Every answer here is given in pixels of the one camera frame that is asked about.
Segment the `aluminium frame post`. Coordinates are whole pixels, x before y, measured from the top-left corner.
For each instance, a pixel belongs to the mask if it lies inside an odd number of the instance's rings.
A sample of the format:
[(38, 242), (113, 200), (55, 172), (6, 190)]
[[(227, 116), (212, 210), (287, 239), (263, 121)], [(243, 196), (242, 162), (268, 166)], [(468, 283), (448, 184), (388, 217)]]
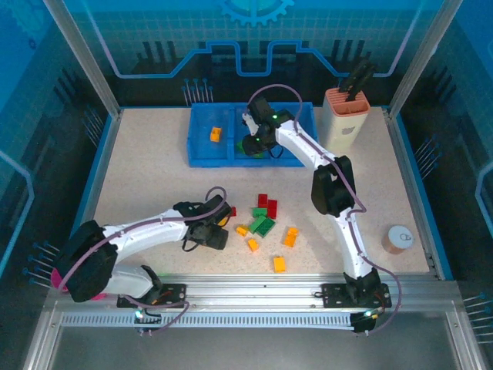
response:
[(448, 30), (464, 0), (443, 0), (433, 18), (421, 44), (418, 47), (409, 68), (404, 74), (389, 105), (388, 117), (396, 119), (404, 106), (422, 72), (436, 52), (440, 41)]
[(120, 106), (64, 1), (42, 1), (58, 26), (59, 31), (64, 36), (72, 53), (78, 60), (82, 70), (91, 82), (92, 87), (102, 101), (108, 114), (112, 119), (118, 119), (121, 111)]

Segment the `black right controller box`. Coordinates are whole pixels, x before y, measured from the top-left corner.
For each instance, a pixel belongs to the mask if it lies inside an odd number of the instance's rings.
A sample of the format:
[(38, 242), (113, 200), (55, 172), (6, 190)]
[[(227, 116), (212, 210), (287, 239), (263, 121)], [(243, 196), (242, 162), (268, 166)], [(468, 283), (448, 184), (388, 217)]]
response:
[(354, 333), (365, 333), (375, 328), (379, 314), (376, 311), (365, 311), (352, 313), (350, 315), (350, 325)]

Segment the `black left controller box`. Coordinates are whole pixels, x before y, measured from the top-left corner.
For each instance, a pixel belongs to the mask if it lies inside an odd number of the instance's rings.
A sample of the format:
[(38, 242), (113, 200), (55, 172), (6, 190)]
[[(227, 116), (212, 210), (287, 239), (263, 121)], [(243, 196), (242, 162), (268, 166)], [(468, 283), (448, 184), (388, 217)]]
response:
[(151, 313), (147, 308), (138, 308), (134, 311), (134, 324), (139, 335), (151, 335), (155, 330), (155, 325), (162, 323), (162, 315)]

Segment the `grey metal front platform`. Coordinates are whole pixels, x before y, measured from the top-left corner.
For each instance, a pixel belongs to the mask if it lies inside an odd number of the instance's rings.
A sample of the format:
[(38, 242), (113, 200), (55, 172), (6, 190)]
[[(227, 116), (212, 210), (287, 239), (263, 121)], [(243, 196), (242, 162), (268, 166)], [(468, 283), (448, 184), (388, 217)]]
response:
[(371, 335), (328, 328), (69, 326), (44, 311), (17, 370), (493, 370), (459, 308), (398, 314)]

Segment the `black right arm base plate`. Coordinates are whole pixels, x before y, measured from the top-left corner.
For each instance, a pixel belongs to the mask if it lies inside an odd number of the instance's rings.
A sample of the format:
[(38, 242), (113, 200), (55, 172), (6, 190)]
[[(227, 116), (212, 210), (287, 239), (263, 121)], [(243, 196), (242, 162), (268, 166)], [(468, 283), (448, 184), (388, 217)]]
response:
[(346, 284), (322, 284), (321, 297), (325, 308), (392, 307), (391, 295), (386, 284), (380, 284), (374, 293), (360, 298), (357, 303), (351, 298)]

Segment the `aluminium front rail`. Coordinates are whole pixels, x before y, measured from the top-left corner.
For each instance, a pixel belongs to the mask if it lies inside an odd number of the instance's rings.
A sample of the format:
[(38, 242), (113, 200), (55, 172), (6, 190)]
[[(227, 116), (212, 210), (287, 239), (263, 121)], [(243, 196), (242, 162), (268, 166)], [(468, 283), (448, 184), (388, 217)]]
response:
[[(461, 293), (454, 281), (431, 274), (392, 277), (381, 273), (388, 285), (392, 307), (401, 296), (400, 312), (443, 312), (461, 306)], [(185, 284), (186, 298), (194, 311), (322, 311), (314, 297), (322, 284), (345, 282), (342, 274), (171, 274), (164, 284)]]

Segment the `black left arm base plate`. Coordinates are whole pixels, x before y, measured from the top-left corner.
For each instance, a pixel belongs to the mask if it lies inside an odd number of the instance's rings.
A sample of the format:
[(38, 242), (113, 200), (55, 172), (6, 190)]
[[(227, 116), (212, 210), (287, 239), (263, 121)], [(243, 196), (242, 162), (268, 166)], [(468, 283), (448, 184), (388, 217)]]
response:
[(134, 304), (124, 296), (119, 296), (116, 302), (117, 308), (137, 308), (142, 304), (158, 306), (177, 303), (177, 308), (184, 307), (186, 298), (185, 284), (163, 284), (161, 288), (152, 288), (141, 298), (136, 298), (138, 304)]

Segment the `copper can white lid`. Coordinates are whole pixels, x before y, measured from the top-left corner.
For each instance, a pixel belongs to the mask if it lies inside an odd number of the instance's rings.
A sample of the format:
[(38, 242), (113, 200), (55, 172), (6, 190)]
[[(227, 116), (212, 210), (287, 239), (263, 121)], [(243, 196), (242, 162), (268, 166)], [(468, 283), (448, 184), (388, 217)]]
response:
[(389, 254), (402, 254), (412, 247), (414, 235), (403, 225), (391, 226), (384, 234), (381, 244)]

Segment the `blue three-compartment tray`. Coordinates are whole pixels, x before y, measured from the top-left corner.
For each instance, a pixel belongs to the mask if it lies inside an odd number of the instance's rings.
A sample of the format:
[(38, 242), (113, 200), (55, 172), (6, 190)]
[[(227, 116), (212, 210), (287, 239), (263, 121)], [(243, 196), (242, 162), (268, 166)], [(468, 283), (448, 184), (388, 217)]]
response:
[[(246, 103), (194, 103), (191, 107), (187, 136), (187, 155), (191, 167), (302, 167), (289, 151), (278, 146), (275, 157), (254, 159), (239, 153), (236, 144), (249, 134), (242, 124)], [(210, 141), (212, 127), (221, 127), (219, 143)]]

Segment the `white knife block salmon top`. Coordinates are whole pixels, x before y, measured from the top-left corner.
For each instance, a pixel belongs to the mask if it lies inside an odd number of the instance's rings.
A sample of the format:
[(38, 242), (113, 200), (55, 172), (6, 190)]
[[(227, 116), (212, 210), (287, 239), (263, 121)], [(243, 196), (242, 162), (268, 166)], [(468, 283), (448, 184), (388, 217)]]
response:
[(348, 92), (328, 89), (317, 121), (320, 144), (332, 153), (344, 152), (355, 141), (371, 110), (363, 92), (348, 100)]

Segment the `black controller box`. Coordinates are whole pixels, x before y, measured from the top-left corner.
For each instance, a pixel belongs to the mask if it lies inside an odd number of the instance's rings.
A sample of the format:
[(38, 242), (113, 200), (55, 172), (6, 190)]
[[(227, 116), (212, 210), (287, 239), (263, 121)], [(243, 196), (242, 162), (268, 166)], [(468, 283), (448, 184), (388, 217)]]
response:
[(138, 308), (134, 311), (134, 324), (139, 335), (151, 335), (155, 330), (155, 325), (162, 323), (162, 315), (151, 313), (147, 308)]
[(350, 325), (354, 333), (365, 333), (375, 328), (379, 314), (376, 311), (365, 311), (352, 313), (350, 315)]

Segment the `aluminium side rail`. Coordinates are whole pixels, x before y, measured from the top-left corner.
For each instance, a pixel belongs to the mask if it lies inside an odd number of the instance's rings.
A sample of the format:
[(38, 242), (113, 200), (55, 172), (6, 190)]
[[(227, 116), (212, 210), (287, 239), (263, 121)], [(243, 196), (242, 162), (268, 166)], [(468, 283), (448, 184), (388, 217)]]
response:
[(99, 202), (112, 150), (118, 135), (123, 112), (113, 119), (109, 117), (103, 128), (96, 154), (92, 161), (89, 176), (79, 203), (71, 234), (74, 234), (86, 221), (92, 220)]
[(453, 281), (451, 266), (402, 119), (400, 115), (392, 116), (389, 106), (382, 106), (382, 111), (423, 250), (431, 261), (431, 270), (438, 280)]

